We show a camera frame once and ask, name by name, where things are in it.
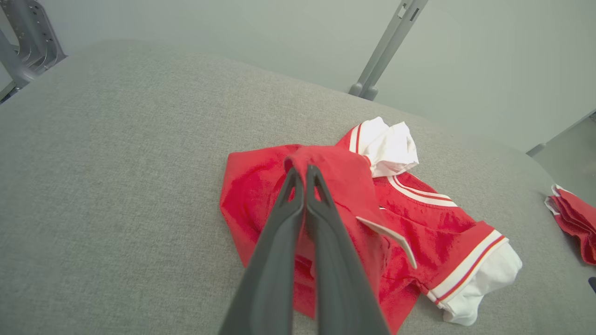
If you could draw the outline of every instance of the metal frame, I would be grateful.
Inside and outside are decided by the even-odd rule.
[[[383,33],[371,58],[368,60],[358,82],[352,85],[349,93],[366,100],[374,100],[378,89],[375,86],[383,71],[402,44],[416,19],[420,16],[428,0],[402,0],[387,29]]]
[[[66,56],[42,5],[36,0],[1,0],[2,10],[18,38],[18,51],[0,32],[0,61],[19,88]]]

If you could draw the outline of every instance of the metal post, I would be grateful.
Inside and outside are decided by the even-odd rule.
[[[10,44],[3,32],[0,32],[0,61],[18,87],[24,87],[37,78],[37,74],[25,66],[21,58],[14,52],[13,45]]]
[[[414,22],[420,16],[420,12],[422,12],[427,2],[428,0],[403,0],[399,4],[358,82],[350,88],[350,94],[367,100],[374,100],[378,93],[375,86],[378,79],[385,71]],[[403,9],[405,9],[405,13],[400,16]]]

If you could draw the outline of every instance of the folded red cloth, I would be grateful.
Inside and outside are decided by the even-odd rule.
[[[596,208],[559,185],[552,186],[553,196],[544,203],[551,210],[559,227],[579,238],[582,259],[596,265]]]

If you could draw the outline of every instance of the red fabric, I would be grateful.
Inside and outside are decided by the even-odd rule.
[[[441,284],[494,229],[475,222],[459,207],[426,203],[425,199],[452,204],[448,197],[436,194],[409,173],[397,179],[411,189],[407,194],[415,194],[420,201],[398,191],[391,184],[392,177],[372,179],[370,161],[348,150],[351,132],[334,147],[294,144],[230,154],[221,211],[240,259],[247,266],[286,171],[294,166],[304,179],[307,165],[317,165],[395,334],[420,292],[426,294]],[[409,265],[397,243],[370,230],[356,216],[403,235],[414,252],[418,269]],[[296,249],[294,307],[310,317],[315,316],[314,259],[314,244],[301,232]],[[453,290],[463,284],[465,273],[477,263],[464,270]]]
[[[564,189],[556,192],[559,196],[550,197],[559,213],[555,220],[564,232],[579,239],[582,259],[596,265],[596,209]]]

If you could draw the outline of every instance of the red jersey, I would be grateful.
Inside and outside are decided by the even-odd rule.
[[[470,325],[482,297],[511,284],[521,260],[501,233],[406,172],[416,164],[408,127],[389,127],[378,117],[354,127],[333,147],[294,144],[230,154],[220,206],[247,266],[286,171],[294,166],[305,180],[307,165],[317,165],[392,333],[421,292],[445,310],[445,321]],[[366,222],[405,237],[417,267],[395,240]],[[310,317],[314,259],[314,244],[301,233],[294,307]]]

